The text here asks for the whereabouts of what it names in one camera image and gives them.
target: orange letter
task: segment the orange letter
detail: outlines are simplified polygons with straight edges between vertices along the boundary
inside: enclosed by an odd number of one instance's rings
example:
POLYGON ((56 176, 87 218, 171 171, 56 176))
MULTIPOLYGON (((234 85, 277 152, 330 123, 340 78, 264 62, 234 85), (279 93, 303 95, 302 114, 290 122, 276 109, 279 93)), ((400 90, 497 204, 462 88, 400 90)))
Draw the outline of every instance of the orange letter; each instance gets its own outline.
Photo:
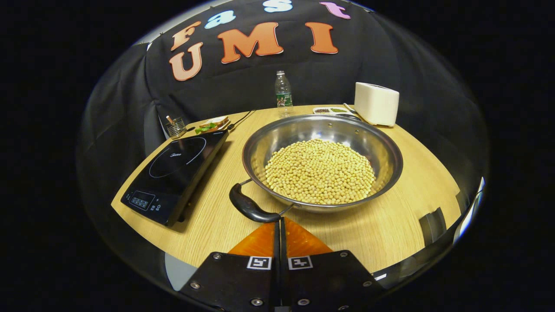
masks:
POLYGON ((187 49, 187 52, 191 53, 191 56, 193 57, 193 66, 191 66, 188 71, 183 69, 184 52, 180 52, 170 59, 171 69, 173 70, 176 80, 185 81, 199 73, 200 68, 203 66, 203 59, 200 56, 200 47, 202 46, 203 43, 199 42, 187 49))
POLYGON ((312 30, 314 45, 310 49, 313 52, 335 54, 339 51, 331 41, 330 30, 333 29, 331 25, 314 22, 308 22, 305 25, 312 30))
POLYGON ((174 46, 171 47, 171 50, 173 51, 173 50, 179 48, 185 42, 187 42, 189 40, 189 38, 187 38, 187 36, 192 35, 195 32, 195 27, 198 26, 198 25, 200 25, 200 21, 183 28, 183 30, 181 30, 177 34, 173 35, 174 46))
POLYGON ((244 56, 250 57, 257 42, 256 55, 258 56, 283 52, 283 48, 279 46, 276 39, 277 26, 278 24, 275 22, 258 24, 248 37, 237 29, 219 34, 218 38, 224 42, 224 58, 221 59, 221 62, 227 64, 239 60, 241 56, 235 53, 235 48, 239 49, 244 56))

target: black induction cooker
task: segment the black induction cooker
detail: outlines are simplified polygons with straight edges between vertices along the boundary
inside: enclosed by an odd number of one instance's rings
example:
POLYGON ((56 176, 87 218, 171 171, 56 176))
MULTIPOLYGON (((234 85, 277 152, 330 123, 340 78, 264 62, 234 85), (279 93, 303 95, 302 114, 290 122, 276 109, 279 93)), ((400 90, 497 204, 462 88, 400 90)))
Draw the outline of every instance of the black induction cooker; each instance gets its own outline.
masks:
POLYGON ((172 141, 131 182, 121 202, 172 226, 228 135, 224 130, 172 141))

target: wooden table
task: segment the wooden table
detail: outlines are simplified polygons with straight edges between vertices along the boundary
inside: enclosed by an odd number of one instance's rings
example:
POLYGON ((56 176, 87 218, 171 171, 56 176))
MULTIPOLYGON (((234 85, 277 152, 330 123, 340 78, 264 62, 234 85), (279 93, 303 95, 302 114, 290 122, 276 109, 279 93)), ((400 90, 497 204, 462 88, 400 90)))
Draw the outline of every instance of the wooden table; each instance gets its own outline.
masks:
MULTIPOLYGON (((314 107, 295 106, 293 114, 310 114, 314 107)), ((232 114, 229 118, 234 122, 244 115, 232 114)), ((185 222, 166 228, 119 201, 131 181, 171 140, 158 147, 129 176, 112 201, 112 207, 146 240, 193 266, 199 267, 212 251, 228 252, 261 225, 240 214, 229 200, 231 187, 249 178, 241 162, 243 146, 256 130, 278 119, 276 109, 264 109, 255 111, 236 125, 198 184, 186 208, 185 222)), ((189 124, 187 128, 201 123, 189 124)), ((331 249, 353 252, 371 273, 424 248, 418 220, 425 214, 441 207, 447 228, 461 215, 455 197, 459 188, 441 162, 399 125, 380 129, 398 145, 404 162, 401 177, 389 191, 344 212, 314 214, 292 209, 285 214, 331 249)), ((243 193, 268 212, 285 208, 255 183, 245 184, 243 193)))

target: pan handle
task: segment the pan handle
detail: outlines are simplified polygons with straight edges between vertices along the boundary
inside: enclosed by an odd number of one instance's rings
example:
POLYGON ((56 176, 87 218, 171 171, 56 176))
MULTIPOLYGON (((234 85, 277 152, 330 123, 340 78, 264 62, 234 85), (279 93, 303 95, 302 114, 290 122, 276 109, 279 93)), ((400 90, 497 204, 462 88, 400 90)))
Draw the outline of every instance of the pan handle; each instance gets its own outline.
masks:
POLYGON ((281 218, 280 214, 265 212, 250 197, 241 193, 241 185, 249 181, 250 180, 243 183, 237 183, 231 188, 231 191, 229 192, 229 199, 231 199, 233 206, 235 206, 240 213, 252 221, 261 223, 279 221, 281 218))

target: digital display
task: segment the digital display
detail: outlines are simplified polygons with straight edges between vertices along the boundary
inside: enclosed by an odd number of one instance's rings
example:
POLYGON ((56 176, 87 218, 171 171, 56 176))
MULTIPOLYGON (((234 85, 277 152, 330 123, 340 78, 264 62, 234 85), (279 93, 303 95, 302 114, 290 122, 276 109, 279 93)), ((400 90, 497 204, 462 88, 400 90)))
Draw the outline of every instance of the digital display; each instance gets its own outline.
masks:
POLYGON ((152 200, 154 199, 154 197, 155 196, 152 194, 136 191, 129 202, 142 208, 143 210, 146 210, 150 202, 152 202, 152 200))

